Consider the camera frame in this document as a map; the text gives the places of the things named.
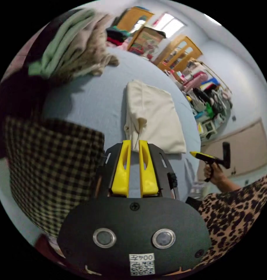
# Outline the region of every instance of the red clothing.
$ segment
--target red clothing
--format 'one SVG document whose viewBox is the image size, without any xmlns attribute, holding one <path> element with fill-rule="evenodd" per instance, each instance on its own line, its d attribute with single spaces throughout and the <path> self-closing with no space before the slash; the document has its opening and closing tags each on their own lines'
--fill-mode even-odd
<svg viewBox="0 0 267 280">
<path fill-rule="evenodd" d="M 113 43 L 116 46 L 121 46 L 123 42 L 119 42 L 118 40 L 112 39 L 111 37 L 107 37 L 107 41 Z"/>
</svg>

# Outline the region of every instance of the leopard print clothing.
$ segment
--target leopard print clothing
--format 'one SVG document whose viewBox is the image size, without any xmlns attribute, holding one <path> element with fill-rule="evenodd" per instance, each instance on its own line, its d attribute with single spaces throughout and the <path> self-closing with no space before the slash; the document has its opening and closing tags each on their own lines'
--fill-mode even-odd
<svg viewBox="0 0 267 280">
<path fill-rule="evenodd" d="M 198 212 L 208 228 L 212 247 L 196 266 L 224 256 L 252 227 L 267 201 L 267 175 L 240 190 L 207 195 Z"/>
</svg>

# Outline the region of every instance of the human hand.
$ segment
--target human hand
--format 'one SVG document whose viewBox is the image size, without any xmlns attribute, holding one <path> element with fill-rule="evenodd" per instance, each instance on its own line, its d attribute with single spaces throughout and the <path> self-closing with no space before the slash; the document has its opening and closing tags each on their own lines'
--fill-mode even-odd
<svg viewBox="0 0 267 280">
<path fill-rule="evenodd" d="M 210 179 L 210 182 L 218 187 L 220 183 L 226 180 L 226 176 L 224 175 L 221 167 L 218 164 L 213 163 L 211 166 L 213 168 L 213 176 Z M 210 175 L 211 175 L 211 167 L 209 164 L 206 164 L 204 167 L 204 176 L 206 178 L 210 178 Z"/>
</svg>

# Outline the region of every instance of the light blue bedsheet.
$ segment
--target light blue bedsheet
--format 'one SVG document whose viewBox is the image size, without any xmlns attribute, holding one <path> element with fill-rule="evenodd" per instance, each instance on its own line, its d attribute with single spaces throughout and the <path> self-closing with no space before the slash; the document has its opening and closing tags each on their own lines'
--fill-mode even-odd
<svg viewBox="0 0 267 280">
<path fill-rule="evenodd" d="M 104 149 L 125 140 L 126 85 L 133 79 L 168 91 L 182 124 L 187 153 L 167 155 L 176 173 L 180 199 L 185 200 L 197 173 L 199 160 L 190 151 L 200 151 L 200 137 L 191 107 L 178 87 L 160 69 L 135 54 L 109 48 L 120 60 L 118 67 L 106 66 L 101 77 L 85 76 L 54 89 L 44 106 L 45 118 L 59 118 L 105 134 Z M 130 197 L 140 197 L 139 159 L 132 153 Z"/>
</svg>

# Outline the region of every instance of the qr code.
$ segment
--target qr code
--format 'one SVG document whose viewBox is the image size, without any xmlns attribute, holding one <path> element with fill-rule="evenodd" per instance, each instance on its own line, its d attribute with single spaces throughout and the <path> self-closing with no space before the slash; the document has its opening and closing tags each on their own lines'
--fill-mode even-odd
<svg viewBox="0 0 267 280">
<path fill-rule="evenodd" d="M 154 261 L 130 262 L 130 273 L 132 276 L 155 274 Z"/>
</svg>

